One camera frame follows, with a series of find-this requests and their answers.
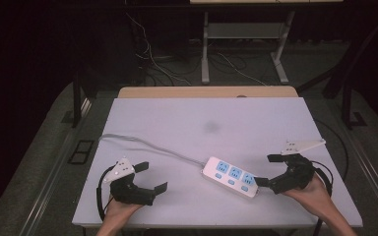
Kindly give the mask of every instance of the desk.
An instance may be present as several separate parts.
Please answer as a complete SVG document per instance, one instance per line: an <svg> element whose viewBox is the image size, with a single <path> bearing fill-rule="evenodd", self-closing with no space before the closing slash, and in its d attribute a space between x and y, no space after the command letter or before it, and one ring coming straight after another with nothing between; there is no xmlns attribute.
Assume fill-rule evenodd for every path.
<svg viewBox="0 0 378 236"><path fill-rule="evenodd" d="M235 97L239 95L255 97ZM289 87L124 88L119 97L104 134L138 137L200 161L216 156L257 176L273 178L285 172L285 165L269 163L267 154L279 153L287 139L321 138L303 99ZM168 182L168 190L157 196L153 206L138 210L127 227L278 228L316 223L300 204L269 189L261 188L254 199L244 199L204 179L196 164L139 143L107 139L98 145L74 224L100 226L97 181L104 169L124 155L133 164L150 163L149 170L136 175L136 185L151 189ZM333 201L352 226L361 226L361 217L325 146L303 155L332 170ZM109 186L102 186L102 191L107 201Z"/></svg>

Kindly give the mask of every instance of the wrist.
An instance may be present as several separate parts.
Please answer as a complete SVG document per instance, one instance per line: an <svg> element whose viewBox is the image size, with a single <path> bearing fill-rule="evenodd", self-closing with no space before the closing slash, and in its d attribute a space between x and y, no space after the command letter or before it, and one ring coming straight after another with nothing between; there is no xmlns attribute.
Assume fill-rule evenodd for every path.
<svg viewBox="0 0 378 236"><path fill-rule="evenodd" d="M97 236L115 236L127 222L126 217L118 217L107 214L99 228Z"/></svg>
<svg viewBox="0 0 378 236"><path fill-rule="evenodd" d="M337 236L343 235L356 235L352 228L349 226L347 220L338 211L336 207L323 213L320 217Z"/></svg>

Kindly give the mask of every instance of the electrical outlet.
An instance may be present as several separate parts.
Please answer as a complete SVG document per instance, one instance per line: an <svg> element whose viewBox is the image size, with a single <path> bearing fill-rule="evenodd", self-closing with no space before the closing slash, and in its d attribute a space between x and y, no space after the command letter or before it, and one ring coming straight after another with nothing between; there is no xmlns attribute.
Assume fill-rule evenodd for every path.
<svg viewBox="0 0 378 236"><path fill-rule="evenodd" d="M242 171L234 166L231 167L229 171L229 176L234 177L235 179L239 179Z"/></svg>
<svg viewBox="0 0 378 236"><path fill-rule="evenodd" d="M226 171L228 170L228 167L229 165L223 161L220 161L220 163L218 163L217 165L217 170L219 170L220 172L226 174Z"/></svg>
<svg viewBox="0 0 378 236"><path fill-rule="evenodd" d="M248 185L253 185L256 183L256 181L254 180L254 176L250 173L245 173L241 181Z"/></svg>
<svg viewBox="0 0 378 236"><path fill-rule="evenodd" d="M258 193L259 186L254 180L254 175L216 157L210 157L202 174L206 179L243 197L252 199Z"/></svg>

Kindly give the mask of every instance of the hand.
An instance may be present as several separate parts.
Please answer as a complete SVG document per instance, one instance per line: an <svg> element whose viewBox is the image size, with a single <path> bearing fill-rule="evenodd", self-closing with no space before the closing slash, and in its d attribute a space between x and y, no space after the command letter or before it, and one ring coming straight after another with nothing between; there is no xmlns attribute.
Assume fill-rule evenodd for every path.
<svg viewBox="0 0 378 236"><path fill-rule="evenodd" d="M303 190L292 189L283 194L297 200L310 213L320 217L335 235L356 235L334 205L317 174Z"/></svg>
<svg viewBox="0 0 378 236"><path fill-rule="evenodd" d="M142 205L127 205L116 200L112 200L106 210L106 216L103 220L102 226L97 232L97 236L116 235L131 217L131 215Z"/></svg>
<svg viewBox="0 0 378 236"><path fill-rule="evenodd" d="M292 189L283 194L297 200L306 210L320 218L323 218L327 211L335 207L325 185L317 174L303 190Z"/></svg>

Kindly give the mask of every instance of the power cord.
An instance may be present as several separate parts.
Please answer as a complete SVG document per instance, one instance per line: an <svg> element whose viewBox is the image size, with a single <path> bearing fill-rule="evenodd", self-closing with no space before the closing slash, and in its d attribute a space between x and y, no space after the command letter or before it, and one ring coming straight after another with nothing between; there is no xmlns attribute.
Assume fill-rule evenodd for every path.
<svg viewBox="0 0 378 236"><path fill-rule="evenodd" d="M152 68L148 68L148 69L151 69L151 70L154 70L154 71L157 71L157 72L161 72L161 71L158 70L157 68L153 68L153 67L152 67ZM165 83L163 83L163 82L161 81L161 79L157 77L157 75L152 75L152 74L149 74L148 72L147 72L147 75L148 75L148 76L152 76L152 78L157 79L157 80L158 80L163 86L166 86L166 87L167 87L167 85L166 85ZM171 78L171 76L166 75L166 77L170 80L171 85L174 87L174 82L173 82L173 79Z"/></svg>
<svg viewBox="0 0 378 236"><path fill-rule="evenodd" d="M184 156L184 155L182 155L180 153L177 153L177 152L175 152L173 150L170 150L170 149L166 149L166 148L163 148L163 147L158 147L156 145L153 145L153 144L149 143L148 141L145 141L143 139L140 139L140 138L137 138L137 137L133 137L133 136L122 136L122 135L115 135L115 134L104 134L104 135L100 136L99 141L104 140L104 139L108 139L108 138L115 138L115 139L120 139L120 140L125 140L125 141L131 141L131 142L139 142L139 143L142 143L142 144L144 144L144 145L146 145L146 146L148 146L150 148L154 148L156 150L160 150L160 151L172 154L173 156L176 156L176 157L179 157L179 158L181 158L183 160L186 160L186 161L189 161L189 162L201 165L202 167L204 167L206 165L205 162L202 162L202 161L199 161L199 160L196 160L196 159Z"/></svg>
<svg viewBox="0 0 378 236"><path fill-rule="evenodd" d="M342 180L344 181L347 177L347 174L348 174L348 169L349 169L349 155L348 155L348 151L347 151L347 146L346 146L346 143L343 141L343 139L340 137L340 135L335 132L330 126L328 126L326 123L318 120L318 119L315 119L313 118L314 121L318 122L319 124L323 125L325 128L327 128L330 132L332 132L336 137L337 139L339 139L340 143L342 144L342 147L343 147L343 150L345 152L345 156L346 156L346 169L345 169L345 172L343 173L343 176L342 176Z"/></svg>
<svg viewBox="0 0 378 236"><path fill-rule="evenodd" d="M193 69L190 69L189 71L186 71L186 72L174 72L174 71L172 71L172 70L170 70L170 69L168 69L168 68L166 68L166 67L163 67L163 66L161 66L161 67L164 68L164 69L165 69L166 71L168 71L169 73L175 75L175 76L189 75L189 74L194 73L194 72L198 69L199 65L201 65L201 59L202 59L202 58L199 57L199 58L197 59L197 61L196 61L195 67L194 67Z"/></svg>
<svg viewBox="0 0 378 236"><path fill-rule="evenodd" d="M248 78L250 80L253 80L255 82L258 82L260 84L262 84L263 86L267 86L266 84L264 84L263 82L253 78L253 77L250 77L250 76L247 76L245 75L244 73L240 72L229 60L228 58L226 58L224 55L222 55L221 53L217 53L219 56L221 56L223 59L225 59L225 61L228 62L228 64L234 69L235 72L237 72L238 74L240 74L241 76L245 77L245 78Z"/></svg>
<svg viewBox="0 0 378 236"><path fill-rule="evenodd" d="M147 44L147 49L146 49L146 51L145 51L144 53L147 53L147 52L149 53L148 56L149 56L149 58L151 59L153 65L155 65L155 66L156 66L159 70L161 70L165 75L167 75L167 76L169 76L169 77L175 79L176 81L184 82L184 83L186 83L188 86L192 86L192 84L191 84L188 80L186 80L186 79L180 79L180 78L178 78L178 77L176 77L176 76L170 75L169 73L166 72L166 70L164 70L161 66L158 65L158 63L156 62L156 60L155 60L154 57L153 57L152 46L150 45L149 41L147 40L146 29L145 29L140 23L138 23L136 20L134 20L134 19L133 19L128 13L126 13L126 16L127 16L127 17L128 17L133 23L135 23L137 26L139 26L139 27L143 30L144 40L145 40L145 42L146 42L146 44Z"/></svg>

